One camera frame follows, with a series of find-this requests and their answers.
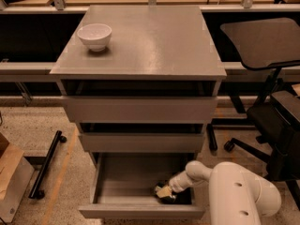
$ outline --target office chair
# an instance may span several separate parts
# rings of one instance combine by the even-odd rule
[[[300,210],[300,99],[287,91],[279,91],[270,100],[247,110],[247,119],[262,134],[259,143],[269,143],[272,154],[235,138],[227,141],[224,149],[231,152],[235,145],[264,161],[269,181],[285,181]]]
[[[236,49],[241,64],[248,70],[267,70],[270,75],[265,80],[254,105],[263,103],[275,91],[282,89],[283,81],[278,78],[282,68],[300,66],[300,27],[290,18],[260,19],[246,22],[229,22],[220,26],[221,31],[229,38]],[[242,101],[235,98],[237,110],[245,112]],[[234,119],[213,119],[207,126],[209,147],[217,150],[213,125],[224,125],[222,122],[235,123]],[[248,124],[238,119],[236,123]]]

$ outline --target white robotic arm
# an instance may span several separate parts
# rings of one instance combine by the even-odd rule
[[[203,180],[209,183],[212,225],[259,225],[260,217],[273,216],[281,206],[280,194],[272,183],[231,162],[210,169],[200,161],[190,161],[157,195],[179,193]]]

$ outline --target white bowl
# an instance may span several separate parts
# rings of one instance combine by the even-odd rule
[[[110,42],[112,29],[106,24],[93,23],[80,28],[77,36],[90,50],[99,52],[104,50]]]

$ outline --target drawer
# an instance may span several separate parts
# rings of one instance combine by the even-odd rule
[[[216,97],[62,97],[70,122],[210,123]]]
[[[79,136],[86,152],[197,153],[203,147],[202,134],[84,133]]]
[[[201,218],[204,211],[192,191],[176,204],[154,195],[157,182],[183,170],[188,154],[102,154],[91,187],[90,204],[79,207],[85,218]]]

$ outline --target cabinet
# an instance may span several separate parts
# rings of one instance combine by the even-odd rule
[[[200,218],[193,190],[177,204],[154,196],[157,182],[201,152],[226,77],[198,7],[91,6],[89,23],[112,28],[104,52],[76,31],[51,74],[96,174],[86,218]]]

